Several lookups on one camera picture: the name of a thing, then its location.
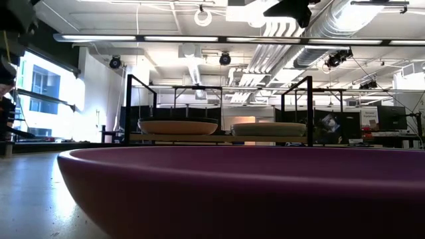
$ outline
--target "security camera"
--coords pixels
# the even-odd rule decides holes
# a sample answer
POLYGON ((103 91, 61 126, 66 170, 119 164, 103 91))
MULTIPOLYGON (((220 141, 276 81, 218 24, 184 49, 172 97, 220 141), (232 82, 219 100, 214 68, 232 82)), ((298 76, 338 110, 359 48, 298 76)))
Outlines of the security camera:
POLYGON ((230 55, 228 54, 228 52, 223 52, 221 54, 220 65, 227 66, 227 65, 230 64, 231 61, 232 61, 232 59, 230 58, 230 55))
POLYGON ((112 56, 111 62, 109 62, 110 68, 117 70, 121 67, 121 56, 112 56))

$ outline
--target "purple bowl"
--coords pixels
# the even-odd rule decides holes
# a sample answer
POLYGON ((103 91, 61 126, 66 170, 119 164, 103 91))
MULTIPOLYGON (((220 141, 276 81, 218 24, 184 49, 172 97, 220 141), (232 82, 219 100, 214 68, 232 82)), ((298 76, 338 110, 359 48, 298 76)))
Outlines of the purple bowl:
POLYGON ((424 238, 425 152, 128 147, 58 156, 114 238, 424 238))

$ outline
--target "monitor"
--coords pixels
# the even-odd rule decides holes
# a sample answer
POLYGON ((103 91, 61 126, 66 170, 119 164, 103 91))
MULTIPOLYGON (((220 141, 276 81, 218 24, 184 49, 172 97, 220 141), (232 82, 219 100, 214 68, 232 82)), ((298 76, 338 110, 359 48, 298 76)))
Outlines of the monitor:
POLYGON ((403 106, 377 106, 379 130, 407 129, 406 108, 403 106))

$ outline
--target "fluorescent light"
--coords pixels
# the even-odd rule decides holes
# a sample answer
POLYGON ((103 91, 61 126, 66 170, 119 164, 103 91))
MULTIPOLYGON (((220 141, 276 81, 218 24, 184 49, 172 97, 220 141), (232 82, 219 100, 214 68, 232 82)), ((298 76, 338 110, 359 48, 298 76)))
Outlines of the fluorescent light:
POLYGON ((289 90, 289 88, 263 88, 263 90, 289 90))
POLYGON ((308 43, 313 44, 380 44, 382 40, 367 39, 310 39, 308 43))
POLYGON ((286 43, 286 44, 296 44, 300 42, 300 39, 289 39, 289 38, 279 38, 279 37, 228 37, 228 42, 257 42, 257 43, 286 43))
MULTIPOLYGON (((186 106, 186 104, 175 104, 176 106, 186 106)), ((174 106, 173 103, 157 104, 157 106, 174 106)))
POLYGON ((425 40, 392 40, 391 45, 403 45, 403 44, 412 44, 412 45, 425 45, 425 40))
POLYGON ((260 90, 261 87, 228 87, 228 86, 225 86, 222 89, 223 90, 260 90))
POLYGON ((63 35, 66 40, 135 40, 135 36, 114 36, 114 35, 63 35))
POLYGON ((145 41, 172 41, 172 42, 216 42, 218 37, 174 37, 174 36, 147 36, 145 41))
POLYGON ((151 89, 172 89, 172 86, 149 86, 151 89))
POLYGON ((349 46, 305 46, 305 49, 313 50, 349 50, 349 46))

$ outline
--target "ceiling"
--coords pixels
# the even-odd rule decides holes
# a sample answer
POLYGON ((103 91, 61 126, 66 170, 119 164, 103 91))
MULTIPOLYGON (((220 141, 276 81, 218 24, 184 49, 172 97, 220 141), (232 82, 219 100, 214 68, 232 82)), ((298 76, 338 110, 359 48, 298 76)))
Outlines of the ceiling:
MULTIPOLYGON (((312 7, 312 19, 320 12, 329 0, 312 7)), ((85 2, 77 0, 44 0, 36 6, 38 17, 61 33, 84 34, 136 34, 136 11, 139 7, 139 34, 141 35, 231 35, 231 36, 258 36, 262 35, 265 27, 254 28, 248 23, 226 21, 225 14, 227 0, 215 1, 214 7, 205 7, 218 11, 212 14, 212 23, 207 27, 198 26, 194 22, 194 11, 197 6, 176 5, 174 17, 170 5, 123 5, 110 3, 85 2)), ((425 39, 425 1, 410 0, 409 11, 406 14, 397 13, 399 8, 386 8, 378 14, 367 26, 355 34, 355 37, 373 38, 410 38, 425 39)), ((128 48, 140 47, 146 51, 157 73, 151 77, 156 84, 167 84, 175 79, 182 79, 188 75, 185 66, 173 64, 178 57, 179 43, 98 43, 98 48, 128 48)), ((201 44, 205 64, 200 65, 202 74, 228 75, 231 67, 246 66, 249 64, 256 50, 255 44, 201 44), (220 66, 218 63, 222 51, 229 51, 232 65, 220 66)), ((392 86, 392 73, 400 68, 390 66, 406 65, 409 60, 425 60, 425 48, 400 47, 353 47, 353 54, 357 62, 363 67, 360 69, 354 60, 348 60, 340 68, 330 74, 322 71, 323 61, 312 66, 303 76, 311 75, 316 87, 325 87, 331 84, 334 88, 347 88, 355 80, 368 73, 377 73, 379 84, 386 88, 392 86)), ((124 58, 127 64, 135 64, 135 56, 124 58)))

